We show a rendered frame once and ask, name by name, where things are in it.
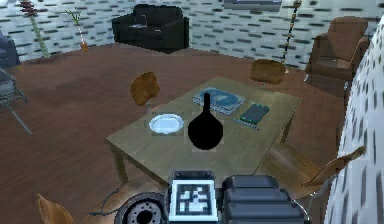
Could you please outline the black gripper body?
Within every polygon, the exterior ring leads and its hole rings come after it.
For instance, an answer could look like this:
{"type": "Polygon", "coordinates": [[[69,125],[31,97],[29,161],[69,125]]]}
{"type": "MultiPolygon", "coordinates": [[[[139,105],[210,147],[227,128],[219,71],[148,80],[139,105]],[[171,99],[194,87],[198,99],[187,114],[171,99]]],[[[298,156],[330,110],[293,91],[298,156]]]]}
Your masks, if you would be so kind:
{"type": "Polygon", "coordinates": [[[144,192],[132,196],[119,208],[114,224],[167,224],[164,195],[144,192]]]}

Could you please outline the black round vase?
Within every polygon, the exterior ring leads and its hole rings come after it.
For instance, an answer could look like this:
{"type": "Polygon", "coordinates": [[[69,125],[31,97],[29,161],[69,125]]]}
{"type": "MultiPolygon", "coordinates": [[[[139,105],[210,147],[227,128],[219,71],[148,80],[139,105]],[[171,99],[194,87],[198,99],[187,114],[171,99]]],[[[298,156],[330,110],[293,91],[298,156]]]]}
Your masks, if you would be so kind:
{"type": "Polygon", "coordinates": [[[200,150],[215,148],[223,137],[223,124],[210,112],[210,94],[203,95],[203,111],[188,125],[188,136],[200,150]]]}

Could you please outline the brown wooden chair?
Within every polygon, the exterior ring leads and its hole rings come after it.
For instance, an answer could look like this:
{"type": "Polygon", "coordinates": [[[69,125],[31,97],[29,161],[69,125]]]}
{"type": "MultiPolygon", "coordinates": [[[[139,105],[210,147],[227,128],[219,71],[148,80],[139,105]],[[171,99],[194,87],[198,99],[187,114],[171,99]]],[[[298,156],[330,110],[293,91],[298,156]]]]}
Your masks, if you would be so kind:
{"type": "Polygon", "coordinates": [[[347,165],[364,155],[365,146],[337,157],[319,168],[298,150],[285,143],[275,144],[255,171],[256,175],[274,177],[292,201],[304,212],[306,224],[312,224],[312,202],[320,197],[347,165]]]}
{"type": "Polygon", "coordinates": [[[281,62],[270,59],[257,59],[252,63],[249,77],[263,86],[279,85],[287,74],[287,68],[281,62]]]}
{"type": "Polygon", "coordinates": [[[138,106],[146,106],[152,110],[151,100],[160,92],[157,77],[154,72],[145,72],[137,76],[130,84],[130,94],[138,106]]]}
{"type": "Polygon", "coordinates": [[[114,218],[119,208],[132,196],[144,192],[163,194],[162,189],[152,182],[143,182],[142,184],[133,181],[128,182],[109,193],[94,211],[86,215],[81,223],[76,223],[64,206],[46,199],[40,193],[36,197],[42,220],[41,224],[114,224],[114,218]]]}

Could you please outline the wooden dining table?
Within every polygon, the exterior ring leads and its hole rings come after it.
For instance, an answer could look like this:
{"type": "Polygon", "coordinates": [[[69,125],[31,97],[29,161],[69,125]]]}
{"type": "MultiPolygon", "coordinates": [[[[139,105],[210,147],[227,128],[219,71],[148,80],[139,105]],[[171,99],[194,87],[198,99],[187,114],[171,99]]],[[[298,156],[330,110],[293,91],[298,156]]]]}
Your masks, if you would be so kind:
{"type": "Polygon", "coordinates": [[[291,95],[215,77],[111,134],[106,141],[123,183],[127,181],[125,160],[162,185],[168,184],[176,170],[210,170],[216,181],[221,182],[231,175],[255,174],[277,137],[287,135],[299,104],[300,99],[291,95]],[[207,87],[245,98],[245,103],[232,115],[214,114],[224,130],[223,139],[216,148],[197,149],[190,142],[186,128],[169,135],[158,135],[150,130],[151,119],[163,113],[177,114],[189,123],[202,111],[201,106],[192,102],[192,97],[207,87]],[[257,125],[240,120],[252,104],[269,107],[269,112],[257,125]]]}

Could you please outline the white plate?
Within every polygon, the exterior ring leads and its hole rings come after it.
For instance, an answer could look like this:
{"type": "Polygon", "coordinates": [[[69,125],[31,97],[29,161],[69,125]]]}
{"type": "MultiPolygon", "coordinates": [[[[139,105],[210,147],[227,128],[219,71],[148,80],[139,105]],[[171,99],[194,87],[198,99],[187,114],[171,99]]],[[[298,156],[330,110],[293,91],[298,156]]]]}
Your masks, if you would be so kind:
{"type": "Polygon", "coordinates": [[[149,128],[157,134],[176,133],[184,126],[184,120],[176,114],[161,114],[151,119],[149,128]]]}

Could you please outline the green book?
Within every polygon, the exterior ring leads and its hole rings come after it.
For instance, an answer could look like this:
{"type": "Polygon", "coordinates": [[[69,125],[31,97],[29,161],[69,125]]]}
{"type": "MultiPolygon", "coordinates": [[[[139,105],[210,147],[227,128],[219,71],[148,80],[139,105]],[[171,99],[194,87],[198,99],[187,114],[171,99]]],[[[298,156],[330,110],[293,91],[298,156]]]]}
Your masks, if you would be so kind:
{"type": "Polygon", "coordinates": [[[269,112],[269,107],[261,104],[252,104],[241,116],[240,120],[257,125],[258,122],[269,112]]]}

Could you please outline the grey metal chair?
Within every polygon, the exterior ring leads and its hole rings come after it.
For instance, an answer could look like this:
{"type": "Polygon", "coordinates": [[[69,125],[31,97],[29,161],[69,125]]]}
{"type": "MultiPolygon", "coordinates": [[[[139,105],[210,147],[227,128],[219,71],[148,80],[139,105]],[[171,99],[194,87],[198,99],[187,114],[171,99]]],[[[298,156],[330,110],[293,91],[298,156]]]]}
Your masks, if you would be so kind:
{"type": "Polygon", "coordinates": [[[11,103],[17,99],[22,99],[25,103],[28,102],[24,92],[17,88],[16,78],[0,67],[0,105],[15,117],[29,135],[33,135],[32,131],[11,107],[11,103]]]}

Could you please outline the black sofa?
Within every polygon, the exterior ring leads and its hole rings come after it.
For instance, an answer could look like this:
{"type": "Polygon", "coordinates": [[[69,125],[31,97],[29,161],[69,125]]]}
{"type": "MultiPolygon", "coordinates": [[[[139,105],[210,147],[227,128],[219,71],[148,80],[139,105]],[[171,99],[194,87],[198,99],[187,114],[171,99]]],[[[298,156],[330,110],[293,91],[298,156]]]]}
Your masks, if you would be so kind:
{"type": "Polygon", "coordinates": [[[163,53],[189,47],[189,19],[177,6],[137,4],[131,14],[111,22],[117,43],[163,53]]]}

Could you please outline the small potted plant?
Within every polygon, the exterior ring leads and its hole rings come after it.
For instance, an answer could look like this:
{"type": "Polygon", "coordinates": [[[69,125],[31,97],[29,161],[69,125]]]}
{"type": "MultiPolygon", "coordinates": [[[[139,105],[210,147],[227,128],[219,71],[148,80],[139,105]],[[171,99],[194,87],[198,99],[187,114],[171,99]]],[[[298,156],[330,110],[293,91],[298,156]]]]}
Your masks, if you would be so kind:
{"type": "Polygon", "coordinates": [[[81,50],[83,52],[87,52],[88,51],[88,44],[84,40],[83,32],[82,32],[82,29],[80,27],[80,13],[79,12],[71,11],[69,9],[66,9],[65,13],[67,13],[68,15],[71,16],[72,21],[75,23],[75,25],[76,25],[76,27],[78,29],[78,32],[79,32],[79,35],[80,35],[80,39],[81,39],[81,42],[80,42],[81,50]]]}

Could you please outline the striped floor lamp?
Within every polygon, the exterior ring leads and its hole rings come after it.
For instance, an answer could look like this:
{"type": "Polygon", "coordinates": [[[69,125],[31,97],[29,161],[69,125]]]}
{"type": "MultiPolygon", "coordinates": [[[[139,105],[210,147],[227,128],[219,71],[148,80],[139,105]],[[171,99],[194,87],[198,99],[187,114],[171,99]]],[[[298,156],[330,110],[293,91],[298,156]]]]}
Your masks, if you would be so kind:
{"type": "Polygon", "coordinates": [[[298,11],[298,8],[301,6],[301,4],[302,4],[302,0],[294,0],[293,4],[292,4],[293,12],[292,12],[292,15],[291,15],[291,21],[290,21],[290,25],[289,25],[289,29],[288,29],[288,34],[287,34],[286,42],[285,42],[285,45],[284,45],[284,51],[283,51],[283,54],[282,54],[282,59],[281,59],[281,63],[282,64],[284,64],[285,61],[286,61],[287,51],[288,51],[288,48],[289,48],[290,39],[292,37],[292,31],[293,31],[293,28],[294,28],[294,25],[295,25],[295,19],[297,17],[297,11],[298,11]]]}

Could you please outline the grey wall television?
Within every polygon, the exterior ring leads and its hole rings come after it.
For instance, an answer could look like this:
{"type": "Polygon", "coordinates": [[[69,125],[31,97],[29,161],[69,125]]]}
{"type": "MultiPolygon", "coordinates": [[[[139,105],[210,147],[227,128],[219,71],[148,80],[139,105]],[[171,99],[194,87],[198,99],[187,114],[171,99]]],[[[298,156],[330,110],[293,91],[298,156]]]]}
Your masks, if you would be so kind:
{"type": "Polygon", "coordinates": [[[282,0],[224,0],[224,7],[233,10],[279,12],[282,0]]]}

